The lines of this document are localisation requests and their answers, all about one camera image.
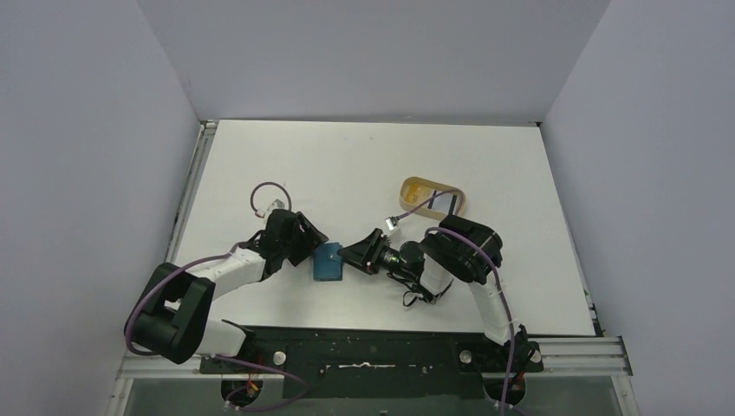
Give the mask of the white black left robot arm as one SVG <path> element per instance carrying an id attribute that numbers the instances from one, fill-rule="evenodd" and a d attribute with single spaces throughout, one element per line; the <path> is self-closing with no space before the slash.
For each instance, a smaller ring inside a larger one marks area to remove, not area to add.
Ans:
<path id="1" fill-rule="evenodd" d="M 128 351 L 159 355 L 175 364 L 194 355 L 239 356 L 250 332 L 233 322 L 212 319 L 214 301 L 267 280 L 284 263 L 299 265 L 327 242 L 328 237 L 302 212 L 276 209 L 262 230 L 224 254 L 182 266 L 159 264 L 124 326 Z"/>

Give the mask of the orange credit card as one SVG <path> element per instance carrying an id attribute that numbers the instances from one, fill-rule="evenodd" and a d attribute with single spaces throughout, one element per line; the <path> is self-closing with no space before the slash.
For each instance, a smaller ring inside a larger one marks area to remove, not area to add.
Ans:
<path id="1" fill-rule="evenodd" d="M 433 191 L 424 186 L 411 186 L 405 196 L 405 201 L 410 205 L 420 205 L 433 194 Z"/>

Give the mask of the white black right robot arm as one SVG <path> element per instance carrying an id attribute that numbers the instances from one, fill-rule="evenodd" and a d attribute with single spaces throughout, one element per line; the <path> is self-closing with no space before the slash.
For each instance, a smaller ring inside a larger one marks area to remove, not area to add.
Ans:
<path id="1" fill-rule="evenodd" d="M 391 246 L 388 234 L 375 229 L 357 243 L 338 250 L 341 260 L 366 275 L 384 273 L 402 285 L 403 306 L 434 304 L 455 282 L 472 293 L 486 339 L 499 346 L 510 343 L 520 329 L 513 322 L 499 268 L 501 237 L 490 227 L 448 215 L 425 231 L 420 241 Z"/>

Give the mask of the blue leather card holder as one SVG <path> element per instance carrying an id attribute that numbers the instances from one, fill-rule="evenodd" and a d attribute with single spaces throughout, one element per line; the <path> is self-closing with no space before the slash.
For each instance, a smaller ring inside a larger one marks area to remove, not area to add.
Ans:
<path id="1" fill-rule="evenodd" d="M 342 246 L 331 242 L 320 245 L 313 253 L 313 279 L 317 282 L 340 282 L 343 261 L 339 255 Z"/>

